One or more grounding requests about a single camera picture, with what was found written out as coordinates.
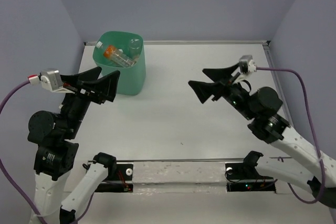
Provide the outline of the tall orange label bottle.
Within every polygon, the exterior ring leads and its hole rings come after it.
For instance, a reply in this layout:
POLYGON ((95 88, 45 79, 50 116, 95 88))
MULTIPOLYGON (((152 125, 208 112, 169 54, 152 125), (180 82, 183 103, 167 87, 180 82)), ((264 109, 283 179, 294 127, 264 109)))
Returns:
POLYGON ((113 62, 118 67, 128 68, 135 65, 135 61, 133 59, 113 45, 104 44, 101 41, 98 41, 95 48, 103 57, 113 62))

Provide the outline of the clear jar silver lid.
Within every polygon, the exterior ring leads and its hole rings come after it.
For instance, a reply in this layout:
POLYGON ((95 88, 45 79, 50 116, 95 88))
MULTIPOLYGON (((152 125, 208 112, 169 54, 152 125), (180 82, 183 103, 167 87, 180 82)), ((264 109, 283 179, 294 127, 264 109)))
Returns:
POLYGON ((128 44, 128 49, 129 49, 129 56, 134 60, 137 61, 137 59, 139 58, 141 51, 142 51, 142 40, 137 39, 137 38, 132 38, 129 41, 128 44))

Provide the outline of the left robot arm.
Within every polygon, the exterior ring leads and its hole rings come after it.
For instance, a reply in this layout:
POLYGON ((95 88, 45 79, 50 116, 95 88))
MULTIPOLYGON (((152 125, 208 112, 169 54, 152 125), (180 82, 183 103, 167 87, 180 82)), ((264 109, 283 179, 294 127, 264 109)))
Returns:
POLYGON ((35 156, 35 197, 30 223, 72 223, 82 214, 85 203, 105 179, 115 176, 117 160, 106 153, 94 156, 85 176, 63 199, 67 179, 73 169, 79 145, 76 137, 90 103, 113 102, 120 71, 104 77, 95 67, 74 75, 50 69, 28 78, 54 93, 64 93, 59 113, 38 111, 28 122, 28 141, 38 146, 35 156))

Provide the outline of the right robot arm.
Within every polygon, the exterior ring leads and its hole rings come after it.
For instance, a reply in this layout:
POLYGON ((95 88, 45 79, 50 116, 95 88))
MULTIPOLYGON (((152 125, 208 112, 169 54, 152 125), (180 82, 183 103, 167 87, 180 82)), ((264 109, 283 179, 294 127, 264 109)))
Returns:
POLYGON ((258 70, 256 65, 237 63, 231 67, 203 69, 211 82, 190 80, 188 85, 201 103, 208 99, 225 99, 250 123, 251 133, 262 142, 289 156, 272 161, 264 154, 251 151, 244 159, 241 171, 248 178, 269 176, 286 182, 289 188, 297 186, 312 196, 306 204, 317 202, 335 208, 335 159, 323 153, 318 143, 311 144, 293 125, 279 115, 283 105, 277 91, 271 87, 259 88, 255 93, 242 87, 243 82, 258 70))

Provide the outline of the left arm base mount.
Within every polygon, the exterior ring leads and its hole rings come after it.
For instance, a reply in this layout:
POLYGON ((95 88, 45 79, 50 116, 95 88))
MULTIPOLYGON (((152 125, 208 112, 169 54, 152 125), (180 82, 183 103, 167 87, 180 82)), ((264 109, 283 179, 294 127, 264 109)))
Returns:
POLYGON ((117 169, 113 175, 103 180, 96 193, 132 193, 133 192, 133 164, 117 163, 117 169))

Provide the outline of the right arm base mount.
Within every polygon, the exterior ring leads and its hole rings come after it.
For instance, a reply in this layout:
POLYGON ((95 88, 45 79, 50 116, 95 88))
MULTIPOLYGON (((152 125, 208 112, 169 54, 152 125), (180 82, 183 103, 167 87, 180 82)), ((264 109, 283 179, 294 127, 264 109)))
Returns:
POLYGON ((229 193, 243 193, 256 191, 276 192, 275 179, 261 176, 254 168, 243 163, 229 163, 226 166, 226 190, 229 193))

